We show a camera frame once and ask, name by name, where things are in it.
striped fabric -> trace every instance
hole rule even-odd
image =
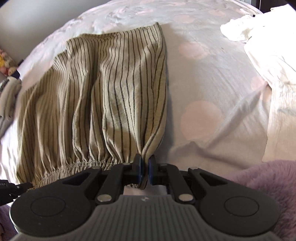
[[[5,80],[3,80],[3,81],[0,83],[0,96],[1,96],[1,93],[2,93],[2,91],[3,91],[3,89],[4,89],[4,87],[7,85],[8,81],[9,81],[9,79],[6,78]]]
[[[67,41],[22,96],[17,177],[41,187],[91,166],[147,162],[166,122],[165,45],[158,23]]]

circular pad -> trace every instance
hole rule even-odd
[[[59,214],[64,210],[66,203],[57,197],[42,197],[33,201],[31,210],[41,217],[50,217]]]
[[[238,217],[248,217],[254,215],[258,209],[258,203],[248,197],[233,197],[224,204],[226,210]]]
[[[10,216],[17,230],[33,237],[54,237],[75,230],[91,215],[89,200],[78,186],[45,186],[13,203]]]

plush fabric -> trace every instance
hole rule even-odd
[[[274,233],[284,241],[296,238],[296,162],[273,161],[226,177],[241,185],[259,190],[280,205],[281,216]]]
[[[0,207],[0,240],[11,240],[16,234],[17,231],[9,217],[9,206],[3,205]]]

metal rivet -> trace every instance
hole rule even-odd
[[[190,202],[193,200],[193,196],[191,194],[187,194],[187,193],[181,194],[178,198],[182,202]]]
[[[99,202],[109,202],[112,200],[112,197],[109,194],[101,194],[97,197]]]

polka dot bedsheet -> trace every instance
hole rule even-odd
[[[69,38],[125,31],[159,22],[167,48],[168,115],[158,162],[218,175],[260,164],[271,90],[221,24],[261,13],[236,0],[113,0],[66,23],[19,68],[21,93],[40,80]],[[16,183],[16,122],[1,140],[1,179]]]

